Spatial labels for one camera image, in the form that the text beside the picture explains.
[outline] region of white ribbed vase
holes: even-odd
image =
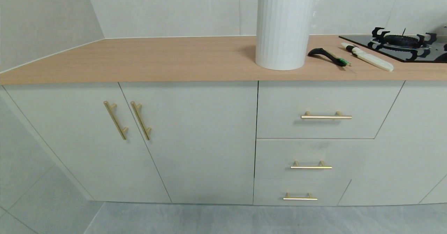
[[[315,0],[258,0],[256,64],[294,70],[305,63]]]

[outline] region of white cabinet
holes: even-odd
[[[258,139],[256,179],[351,179],[364,168],[372,139]],[[330,169],[318,169],[320,161]]]
[[[418,204],[447,174],[446,107],[446,82],[405,82],[340,205]]]
[[[447,176],[420,202],[421,204],[447,203]]]
[[[257,82],[120,85],[172,202],[252,204]]]
[[[255,205],[336,206],[349,180],[255,179]],[[305,200],[310,196],[314,200]]]
[[[118,83],[5,86],[95,200],[171,202]],[[123,140],[104,101],[121,127]]]
[[[259,81],[257,138],[374,138],[403,81]],[[303,119],[335,116],[352,119]]]

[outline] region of gold handle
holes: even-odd
[[[141,104],[137,105],[135,102],[131,102],[131,105],[132,105],[132,108],[134,109],[135,115],[137,116],[138,122],[140,123],[141,129],[144,132],[144,136],[146,137],[147,140],[150,140],[149,133],[151,131],[151,128],[150,127],[146,128],[146,126],[144,126],[144,122],[142,121],[141,115],[139,113]]]
[[[335,112],[335,116],[313,116],[310,114],[309,111],[306,111],[306,113],[301,116],[302,119],[308,119],[308,118],[312,118],[312,119],[352,119],[352,116],[344,116],[342,114],[342,112],[337,111]]]
[[[292,200],[292,201],[317,201],[318,198],[312,197],[311,193],[308,193],[307,197],[290,197],[289,192],[286,193],[286,196],[283,197],[283,200]]]
[[[125,133],[127,132],[128,128],[125,127],[124,129],[121,129],[121,126],[119,125],[115,114],[113,114],[112,109],[116,107],[116,103],[113,103],[112,105],[109,105],[109,103],[107,101],[104,102],[105,108],[107,108],[107,111],[109,112],[110,117],[112,118],[113,122],[115,123],[116,128],[119,131],[119,134],[121,135],[121,137],[123,138],[123,140],[126,140],[126,135]]]
[[[300,169],[300,170],[330,170],[332,166],[326,166],[324,161],[320,161],[317,166],[300,166],[298,161],[293,163],[293,166],[290,166],[291,169]]]

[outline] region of drawer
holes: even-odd
[[[375,144],[369,139],[258,139],[255,178],[352,179],[367,171],[367,154]],[[295,161],[300,168],[291,168]],[[316,168],[320,161],[332,169]]]
[[[336,206],[350,180],[255,179],[254,205]],[[294,200],[284,200],[286,193]],[[317,200],[304,200],[308,197]]]
[[[403,81],[259,81],[257,138],[374,138]],[[352,119],[303,119],[335,116]]]

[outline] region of knife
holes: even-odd
[[[386,70],[388,72],[392,72],[394,70],[394,66],[390,62],[387,62],[387,61],[380,59],[374,55],[366,53],[355,45],[351,45],[348,43],[341,43],[341,45],[348,52],[351,52],[354,56],[358,57],[359,59],[361,59],[369,64],[374,65],[375,67],[378,67],[382,70]]]

